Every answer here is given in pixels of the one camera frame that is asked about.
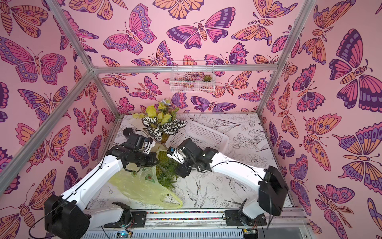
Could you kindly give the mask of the pineapple with leafy crown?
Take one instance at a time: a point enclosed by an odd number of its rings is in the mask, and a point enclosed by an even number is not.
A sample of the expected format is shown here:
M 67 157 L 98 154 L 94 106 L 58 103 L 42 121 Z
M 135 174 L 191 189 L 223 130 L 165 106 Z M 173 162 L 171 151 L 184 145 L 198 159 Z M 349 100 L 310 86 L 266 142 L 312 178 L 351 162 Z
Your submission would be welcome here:
M 169 190 L 175 189 L 175 183 L 179 176 L 176 174 L 178 163 L 167 156 L 165 151 L 157 153 L 159 163 L 156 165 L 156 176 L 158 182 Z

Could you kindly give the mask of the yellow-green plastic bag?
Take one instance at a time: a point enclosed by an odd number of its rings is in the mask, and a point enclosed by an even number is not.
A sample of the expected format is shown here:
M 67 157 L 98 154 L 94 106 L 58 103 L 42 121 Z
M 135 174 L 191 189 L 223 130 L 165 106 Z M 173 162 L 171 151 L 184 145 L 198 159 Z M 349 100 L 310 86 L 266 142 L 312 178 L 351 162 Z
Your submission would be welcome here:
M 165 151 L 163 145 L 155 146 L 156 153 Z M 163 187 L 156 176 L 156 166 L 142 168 L 139 172 L 119 171 L 109 181 L 127 198 L 143 205 L 158 206 L 164 209 L 180 209 L 183 201 L 174 190 Z

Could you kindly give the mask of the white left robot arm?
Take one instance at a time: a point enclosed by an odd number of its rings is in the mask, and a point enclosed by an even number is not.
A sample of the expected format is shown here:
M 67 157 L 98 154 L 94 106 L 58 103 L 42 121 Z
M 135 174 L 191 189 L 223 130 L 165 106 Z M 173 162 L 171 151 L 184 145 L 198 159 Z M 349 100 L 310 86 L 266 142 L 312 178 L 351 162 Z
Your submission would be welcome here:
M 158 164 L 157 154 L 152 151 L 155 144 L 152 138 L 132 132 L 126 142 L 110 148 L 87 176 L 60 196 L 53 195 L 45 201 L 46 231 L 61 239 L 80 239 L 88 230 L 106 224 L 131 225 L 131 208 L 124 203 L 114 202 L 96 210 L 89 210 L 87 206 L 94 195 L 128 165 L 142 169 Z

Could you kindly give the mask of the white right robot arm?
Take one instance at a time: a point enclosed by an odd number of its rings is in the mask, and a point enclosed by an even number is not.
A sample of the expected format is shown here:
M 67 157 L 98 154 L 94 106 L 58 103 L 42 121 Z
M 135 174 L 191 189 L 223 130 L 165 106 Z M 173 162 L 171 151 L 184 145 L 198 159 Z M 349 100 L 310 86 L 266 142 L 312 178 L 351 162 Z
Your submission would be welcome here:
M 170 147 L 167 156 L 176 162 L 176 173 L 182 178 L 195 170 L 199 173 L 216 172 L 245 184 L 257 193 L 254 199 L 246 199 L 239 209 L 239 218 L 247 225 L 261 214 L 278 217 L 289 188 L 281 172 L 269 166 L 267 169 L 253 167 L 234 160 L 211 147 L 201 149 L 190 138 L 178 147 Z

